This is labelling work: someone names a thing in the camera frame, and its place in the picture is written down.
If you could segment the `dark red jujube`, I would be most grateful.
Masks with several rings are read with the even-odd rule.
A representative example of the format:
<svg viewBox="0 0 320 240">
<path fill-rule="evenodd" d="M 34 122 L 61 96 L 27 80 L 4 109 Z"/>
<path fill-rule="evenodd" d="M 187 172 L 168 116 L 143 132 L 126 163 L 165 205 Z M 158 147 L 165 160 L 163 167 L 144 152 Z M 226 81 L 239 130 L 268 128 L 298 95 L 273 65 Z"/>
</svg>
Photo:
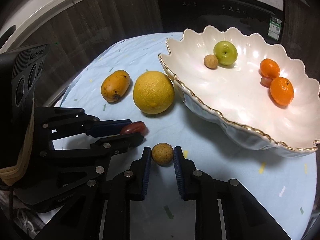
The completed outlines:
<svg viewBox="0 0 320 240">
<path fill-rule="evenodd" d="M 120 131 L 120 134 L 129 134 L 139 132 L 144 135 L 147 131 L 147 127 L 142 121 L 133 122 L 131 124 L 126 125 Z"/>
</svg>

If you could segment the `black built-in dishwasher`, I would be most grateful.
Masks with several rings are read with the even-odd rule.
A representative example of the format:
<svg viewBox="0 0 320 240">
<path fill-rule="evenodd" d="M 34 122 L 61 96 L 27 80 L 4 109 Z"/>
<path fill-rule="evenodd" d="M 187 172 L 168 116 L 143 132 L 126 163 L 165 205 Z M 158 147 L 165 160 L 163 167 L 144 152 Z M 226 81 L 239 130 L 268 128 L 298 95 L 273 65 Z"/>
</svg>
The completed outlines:
<svg viewBox="0 0 320 240">
<path fill-rule="evenodd" d="M 268 44 L 280 43 L 283 34 L 284 11 L 256 0 L 158 0 L 158 5 L 165 32 L 235 27 L 247 36 L 260 34 Z"/>
</svg>

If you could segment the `tan round longan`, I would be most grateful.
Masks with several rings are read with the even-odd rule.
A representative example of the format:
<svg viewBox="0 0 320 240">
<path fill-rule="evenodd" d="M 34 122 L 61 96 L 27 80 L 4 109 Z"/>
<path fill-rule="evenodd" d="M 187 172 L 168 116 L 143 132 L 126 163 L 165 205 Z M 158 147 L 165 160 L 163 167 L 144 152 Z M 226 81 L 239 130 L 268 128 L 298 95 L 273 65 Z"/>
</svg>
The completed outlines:
<svg viewBox="0 0 320 240">
<path fill-rule="evenodd" d="M 169 164 L 174 156 L 174 150 L 171 145 L 167 143 L 159 143 L 151 150 L 152 158 L 158 165 Z"/>
</svg>

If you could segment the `small red cherry tomato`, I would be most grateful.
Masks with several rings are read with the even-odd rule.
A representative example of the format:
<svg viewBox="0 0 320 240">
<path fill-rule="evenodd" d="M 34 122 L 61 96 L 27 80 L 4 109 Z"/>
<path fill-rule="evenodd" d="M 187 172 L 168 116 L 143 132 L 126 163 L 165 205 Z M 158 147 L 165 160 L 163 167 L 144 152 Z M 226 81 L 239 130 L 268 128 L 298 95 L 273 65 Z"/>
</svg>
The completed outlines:
<svg viewBox="0 0 320 240">
<path fill-rule="evenodd" d="M 262 77 L 260 80 L 260 84 L 264 87 L 270 88 L 271 82 L 273 81 L 270 77 Z"/>
</svg>

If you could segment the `small orange kumquat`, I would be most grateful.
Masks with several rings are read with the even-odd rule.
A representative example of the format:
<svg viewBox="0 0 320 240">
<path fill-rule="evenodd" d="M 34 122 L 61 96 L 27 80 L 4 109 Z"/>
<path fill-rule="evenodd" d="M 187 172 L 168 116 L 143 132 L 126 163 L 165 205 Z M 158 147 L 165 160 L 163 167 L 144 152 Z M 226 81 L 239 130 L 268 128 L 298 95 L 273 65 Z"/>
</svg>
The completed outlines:
<svg viewBox="0 0 320 240">
<path fill-rule="evenodd" d="M 280 75 L 280 68 L 272 59 L 263 59 L 260 63 L 260 74 L 263 77 L 275 79 Z"/>
</svg>

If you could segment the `yellow brown mango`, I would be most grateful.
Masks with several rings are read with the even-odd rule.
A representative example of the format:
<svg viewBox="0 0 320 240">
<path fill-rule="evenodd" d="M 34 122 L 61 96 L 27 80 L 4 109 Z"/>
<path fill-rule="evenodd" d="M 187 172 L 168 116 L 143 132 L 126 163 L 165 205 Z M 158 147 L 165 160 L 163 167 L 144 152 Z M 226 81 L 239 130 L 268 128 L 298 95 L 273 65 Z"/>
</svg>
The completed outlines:
<svg viewBox="0 0 320 240">
<path fill-rule="evenodd" d="M 107 102 L 116 102 L 126 93 L 130 83 L 129 74 L 124 70 L 117 70 L 101 84 L 101 95 Z"/>
</svg>

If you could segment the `white scalloped gold-rimmed bowl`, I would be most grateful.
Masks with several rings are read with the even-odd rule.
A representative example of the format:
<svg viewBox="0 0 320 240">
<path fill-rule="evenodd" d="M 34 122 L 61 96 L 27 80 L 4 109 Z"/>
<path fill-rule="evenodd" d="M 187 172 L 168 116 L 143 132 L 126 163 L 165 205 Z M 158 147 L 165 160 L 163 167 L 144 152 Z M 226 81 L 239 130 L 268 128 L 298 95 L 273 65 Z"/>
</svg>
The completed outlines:
<svg viewBox="0 0 320 240">
<path fill-rule="evenodd" d="M 238 52 L 230 67 L 211 70 L 204 57 L 219 41 Z M 180 40 L 166 39 L 159 61 L 184 104 L 197 116 L 218 124 L 236 144 L 249 150 L 271 150 L 286 157 L 302 157 L 319 148 L 319 82 L 306 75 L 304 63 L 288 57 L 279 44 L 259 34 L 244 35 L 235 27 L 219 31 L 207 26 L 197 33 L 186 29 Z M 294 98 L 278 106 L 260 83 L 259 67 L 270 57 L 289 79 Z"/>
</svg>

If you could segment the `large orange tangerine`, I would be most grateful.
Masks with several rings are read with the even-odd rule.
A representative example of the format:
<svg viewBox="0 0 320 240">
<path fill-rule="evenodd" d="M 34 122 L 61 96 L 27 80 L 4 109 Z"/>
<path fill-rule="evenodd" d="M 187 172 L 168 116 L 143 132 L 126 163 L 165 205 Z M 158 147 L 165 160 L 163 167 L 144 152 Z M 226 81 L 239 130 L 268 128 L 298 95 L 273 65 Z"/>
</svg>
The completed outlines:
<svg viewBox="0 0 320 240">
<path fill-rule="evenodd" d="M 270 94 L 272 99 L 281 106 L 289 105 L 294 98 L 294 88 L 289 79 L 276 77 L 270 84 Z"/>
</svg>

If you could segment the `green apple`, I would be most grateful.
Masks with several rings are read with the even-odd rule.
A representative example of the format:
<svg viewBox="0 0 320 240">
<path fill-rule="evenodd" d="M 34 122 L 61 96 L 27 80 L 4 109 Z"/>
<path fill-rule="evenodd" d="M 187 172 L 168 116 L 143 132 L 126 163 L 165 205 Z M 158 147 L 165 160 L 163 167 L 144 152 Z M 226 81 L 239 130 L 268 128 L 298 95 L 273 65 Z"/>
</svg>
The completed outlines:
<svg viewBox="0 0 320 240">
<path fill-rule="evenodd" d="M 235 63 L 238 58 L 236 47 L 228 41 L 220 41 L 214 46 L 214 55 L 218 62 L 224 66 L 230 66 Z"/>
</svg>

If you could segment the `large yellow citrus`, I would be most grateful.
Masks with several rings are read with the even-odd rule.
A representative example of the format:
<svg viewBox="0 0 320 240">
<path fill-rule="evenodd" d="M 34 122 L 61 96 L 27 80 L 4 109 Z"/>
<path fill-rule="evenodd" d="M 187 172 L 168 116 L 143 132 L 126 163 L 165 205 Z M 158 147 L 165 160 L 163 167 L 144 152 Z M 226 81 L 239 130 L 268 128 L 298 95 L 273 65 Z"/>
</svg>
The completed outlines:
<svg viewBox="0 0 320 240">
<path fill-rule="evenodd" d="M 166 111 L 174 101 L 175 90 L 167 75 L 158 71 L 143 73 L 135 81 L 133 100 L 146 114 Z"/>
</svg>

